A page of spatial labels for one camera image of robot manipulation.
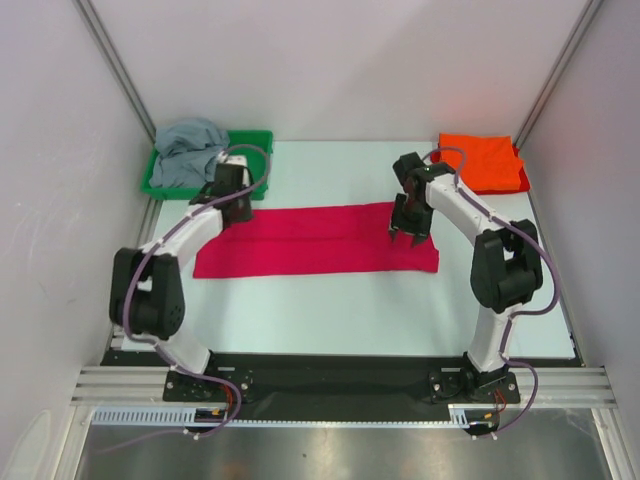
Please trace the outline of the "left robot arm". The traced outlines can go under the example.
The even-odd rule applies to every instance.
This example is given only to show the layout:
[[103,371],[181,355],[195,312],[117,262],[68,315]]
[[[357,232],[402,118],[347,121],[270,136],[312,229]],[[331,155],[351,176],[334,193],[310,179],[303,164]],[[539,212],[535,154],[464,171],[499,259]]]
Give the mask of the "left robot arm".
[[252,219],[254,189],[208,185],[169,231],[137,249],[122,248],[114,256],[110,320],[131,341],[153,347],[171,367],[188,372],[185,388],[199,400],[218,393],[220,376],[207,367],[210,350],[183,324],[181,272],[211,240]]

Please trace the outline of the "crimson red t shirt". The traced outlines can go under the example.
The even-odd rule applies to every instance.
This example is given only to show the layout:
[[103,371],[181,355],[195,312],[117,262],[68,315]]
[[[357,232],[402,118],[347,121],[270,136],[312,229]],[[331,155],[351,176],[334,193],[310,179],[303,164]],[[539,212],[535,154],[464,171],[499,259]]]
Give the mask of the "crimson red t shirt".
[[393,204],[258,209],[196,256],[195,279],[417,271],[435,274],[432,239],[388,233]]

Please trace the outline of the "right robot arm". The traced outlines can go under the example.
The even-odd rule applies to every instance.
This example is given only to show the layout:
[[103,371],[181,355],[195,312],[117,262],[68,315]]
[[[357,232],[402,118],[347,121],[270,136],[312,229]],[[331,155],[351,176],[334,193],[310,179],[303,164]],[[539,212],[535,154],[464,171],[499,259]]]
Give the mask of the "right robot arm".
[[470,242],[471,290],[479,303],[475,333],[465,352],[471,370],[461,376],[463,393],[484,401],[497,389],[495,372],[505,367],[505,333],[514,314],[542,286],[537,230],[492,211],[446,164],[406,166],[393,171],[403,189],[395,198],[389,235],[411,238],[416,247],[431,235],[433,214],[446,217]]

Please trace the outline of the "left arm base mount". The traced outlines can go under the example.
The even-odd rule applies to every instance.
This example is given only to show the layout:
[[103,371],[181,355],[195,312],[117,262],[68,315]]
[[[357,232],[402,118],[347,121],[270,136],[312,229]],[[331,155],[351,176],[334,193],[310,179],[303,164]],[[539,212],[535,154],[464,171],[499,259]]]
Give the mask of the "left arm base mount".
[[[243,403],[255,400],[253,387],[254,375],[251,370],[223,367],[207,375],[215,376],[235,385],[240,391]],[[232,389],[211,380],[202,380],[176,371],[169,371],[165,378],[162,399],[174,403],[207,403],[223,402],[231,395],[236,399]]]

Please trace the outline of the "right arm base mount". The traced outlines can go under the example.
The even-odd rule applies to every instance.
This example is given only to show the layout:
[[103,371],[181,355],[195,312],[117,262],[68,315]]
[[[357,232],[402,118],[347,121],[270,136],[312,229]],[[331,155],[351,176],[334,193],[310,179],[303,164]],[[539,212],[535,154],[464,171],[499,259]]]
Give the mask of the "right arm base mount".
[[441,369],[428,375],[428,396],[432,403],[516,404],[521,395],[515,375],[508,369],[477,373],[472,369]]

